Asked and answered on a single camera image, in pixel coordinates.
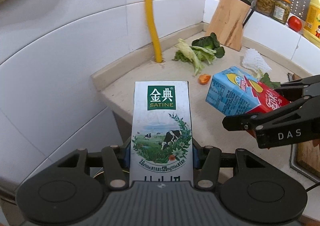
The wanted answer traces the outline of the red drink carton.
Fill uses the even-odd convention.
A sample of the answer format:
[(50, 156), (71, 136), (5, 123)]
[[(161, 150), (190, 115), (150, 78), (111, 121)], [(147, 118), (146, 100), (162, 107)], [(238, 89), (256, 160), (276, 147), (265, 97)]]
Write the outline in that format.
[(246, 93), (252, 107), (246, 113), (268, 113), (290, 103), (289, 100), (279, 95), (275, 89), (270, 89), (264, 84), (259, 85), (258, 80), (244, 76)]

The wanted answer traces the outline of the large dark green leaves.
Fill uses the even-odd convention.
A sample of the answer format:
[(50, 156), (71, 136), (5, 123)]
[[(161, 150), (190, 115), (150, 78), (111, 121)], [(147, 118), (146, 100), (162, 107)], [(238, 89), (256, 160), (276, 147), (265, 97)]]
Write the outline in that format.
[(270, 89), (277, 89), (280, 87), (280, 82), (273, 82), (270, 80), (270, 76), (268, 73), (263, 73), (261, 70), (258, 70), (255, 73), (255, 78), (258, 80), (258, 84), (264, 84)]

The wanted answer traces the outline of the green white milk carton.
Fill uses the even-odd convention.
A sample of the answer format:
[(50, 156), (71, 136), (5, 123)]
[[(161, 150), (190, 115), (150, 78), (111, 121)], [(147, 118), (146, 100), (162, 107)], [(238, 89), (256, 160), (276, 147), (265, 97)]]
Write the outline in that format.
[(193, 177), (188, 82), (136, 82), (130, 183), (193, 182)]

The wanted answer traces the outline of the red tomato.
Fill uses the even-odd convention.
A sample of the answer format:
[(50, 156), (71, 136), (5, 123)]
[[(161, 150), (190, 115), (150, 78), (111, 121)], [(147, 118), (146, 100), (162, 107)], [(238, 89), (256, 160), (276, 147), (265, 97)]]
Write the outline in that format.
[(287, 23), (288, 23), (289, 28), (291, 28), (295, 32), (299, 32), (302, 29), (301, 20), (294, 15), (289, 18)]

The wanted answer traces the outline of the black kitchen scissors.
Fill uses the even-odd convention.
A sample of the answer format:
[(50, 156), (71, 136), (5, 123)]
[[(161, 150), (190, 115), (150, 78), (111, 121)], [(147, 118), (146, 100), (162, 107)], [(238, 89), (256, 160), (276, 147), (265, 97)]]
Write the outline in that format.
[(247, 14), (243, 24), (242, 24), (242, 27), (245, 27), (245, 25), (247, 24), (247, 22), (249, 21), (250, 17), (252, 16), (252, 14), (254, 13), (255, 11), (255, 7), (256, 7), (256, 3), (257, 3), (257, 0), (253, 0), (252, 4), (251, 4), (251, 7), (250, 7), (250, 10), (249, 10), (249, 13)]

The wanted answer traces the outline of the yellow oil bottle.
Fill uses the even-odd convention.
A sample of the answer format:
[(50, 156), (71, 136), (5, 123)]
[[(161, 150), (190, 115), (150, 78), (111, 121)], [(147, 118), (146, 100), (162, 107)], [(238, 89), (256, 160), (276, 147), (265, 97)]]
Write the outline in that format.
[(303, 36), (315, 46), (320, 47), (320, 0), (310, 0)]

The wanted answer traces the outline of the wooden knife block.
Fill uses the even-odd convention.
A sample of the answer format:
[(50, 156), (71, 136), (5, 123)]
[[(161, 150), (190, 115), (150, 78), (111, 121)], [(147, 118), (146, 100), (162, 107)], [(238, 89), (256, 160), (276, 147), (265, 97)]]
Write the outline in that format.
[(241, 0), (220, 0), (206, 30), (206, 36), (213, 32), (220, 44), (240, 51), (243, 37), (242, 24), (250, 7)]

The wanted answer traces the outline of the yellow gas pipe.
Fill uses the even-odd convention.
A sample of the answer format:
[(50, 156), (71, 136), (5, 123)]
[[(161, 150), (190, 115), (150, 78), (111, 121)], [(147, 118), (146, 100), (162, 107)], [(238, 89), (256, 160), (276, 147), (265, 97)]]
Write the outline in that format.
[(156, 30), (154, 14), (153, 14), (153, 0), (145, 0), (145, 14), (146, 14), (146, 22), (149, 30), (149, 34), (151, 37), (151, 42), (153, 45), (153, 50), (155, 53), (155, 62), (161, 63), (163, 61), (162, 58), (162, 50), (159, 41), (159, 37)]

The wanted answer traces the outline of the dark green leafy vegetable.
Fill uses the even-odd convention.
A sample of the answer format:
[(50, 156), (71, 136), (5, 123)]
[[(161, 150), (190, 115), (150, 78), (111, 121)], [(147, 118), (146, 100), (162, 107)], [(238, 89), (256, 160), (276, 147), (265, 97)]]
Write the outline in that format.
[(215, 59), (220, 59), (225, 55), (225, 49), (214, 32), (193, 40), (191, 45), (188, 45), (185, 40), (179, 39), (175, 47), (177, 51), (173, 61), (191, 63), (194, 67), (194, 76), (203, 70), (203, 62), (211, 65)]

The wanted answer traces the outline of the wooden cutting board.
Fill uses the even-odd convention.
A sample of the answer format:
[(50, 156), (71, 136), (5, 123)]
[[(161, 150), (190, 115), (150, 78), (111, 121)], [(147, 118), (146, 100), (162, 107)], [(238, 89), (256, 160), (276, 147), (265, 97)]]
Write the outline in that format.
[(319, 182), (319, 140), (293, 145), (290, 166), (312, 181)]

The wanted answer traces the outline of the orange lid pickle jar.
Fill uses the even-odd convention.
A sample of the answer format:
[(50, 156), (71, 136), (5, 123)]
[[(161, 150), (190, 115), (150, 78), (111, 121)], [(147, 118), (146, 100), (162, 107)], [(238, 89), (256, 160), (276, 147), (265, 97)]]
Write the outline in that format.
[(291, 10), (291, 1), (290, 0), (276, 0), (274, 2), (273, 13), (271, 17), (282, 23), (286, 24)]

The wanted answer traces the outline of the orange peel piece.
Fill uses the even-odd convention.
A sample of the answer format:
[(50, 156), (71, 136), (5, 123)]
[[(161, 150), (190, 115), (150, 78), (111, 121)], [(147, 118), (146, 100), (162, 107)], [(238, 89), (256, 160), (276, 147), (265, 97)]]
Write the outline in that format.
[(202, 75), (199, 76), (198, 82), (199, 82), (199, 84), (201, 84), (201, 85), (206, 85), (206, 84), (208, 84), (208, 82), (210, 81), (210, 79), (211, 79), (211, 75), (202, 74)]

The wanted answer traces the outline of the glass jar of pickles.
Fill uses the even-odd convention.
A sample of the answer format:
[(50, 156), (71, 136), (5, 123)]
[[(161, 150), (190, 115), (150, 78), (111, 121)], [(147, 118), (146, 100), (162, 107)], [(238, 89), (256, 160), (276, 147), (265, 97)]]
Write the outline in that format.
[(274, 3), (275, 0), (257, 0), (255, 9), (257, 12), (269, 17), (273, 12)]

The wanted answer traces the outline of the blue drink carton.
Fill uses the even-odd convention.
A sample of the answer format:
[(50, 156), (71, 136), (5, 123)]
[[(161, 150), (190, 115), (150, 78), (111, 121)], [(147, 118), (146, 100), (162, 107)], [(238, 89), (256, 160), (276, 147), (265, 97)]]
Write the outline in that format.
[(230, 67), (213, 75), (206, 102), (226, 116), (245, 114), (260, 106), (250, 84), (257, 81), (238, 67)]

